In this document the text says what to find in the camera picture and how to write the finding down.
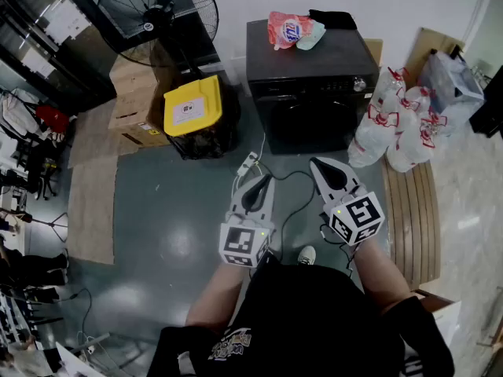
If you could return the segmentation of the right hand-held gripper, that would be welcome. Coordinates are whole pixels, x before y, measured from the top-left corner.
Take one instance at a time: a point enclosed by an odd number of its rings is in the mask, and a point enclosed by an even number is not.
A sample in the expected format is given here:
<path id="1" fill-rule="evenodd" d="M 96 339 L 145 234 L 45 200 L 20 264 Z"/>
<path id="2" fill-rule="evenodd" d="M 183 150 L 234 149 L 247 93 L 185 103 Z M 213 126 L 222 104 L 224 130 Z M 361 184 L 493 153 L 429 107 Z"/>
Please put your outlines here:
<path id="1" fill-rule="evenodd" d="M 358 185 L 351 167 L 336 159 L 312 157 L 310 171 L 325 201 L 328 226 L 344 243 L 354 246 L 379 232 L 385 220 L 379 200 L 374 192 Z M 347 190 L 351 191 L 340 197 Z"/>

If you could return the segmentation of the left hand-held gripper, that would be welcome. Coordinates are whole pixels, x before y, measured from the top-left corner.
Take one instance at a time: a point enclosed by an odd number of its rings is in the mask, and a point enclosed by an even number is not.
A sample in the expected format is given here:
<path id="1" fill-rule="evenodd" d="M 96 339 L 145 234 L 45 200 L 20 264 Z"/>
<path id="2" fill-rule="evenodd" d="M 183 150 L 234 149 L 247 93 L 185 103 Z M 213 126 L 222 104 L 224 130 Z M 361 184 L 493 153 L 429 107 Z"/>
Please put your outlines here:
<path id="1" fill-rule="evenodd" d="M 275 180 L 269 174 L 252 178 L 234 194 L 220 226 L 218 252 L 226 264 L 256 268 L 276 230 L 271 221 Z"/>

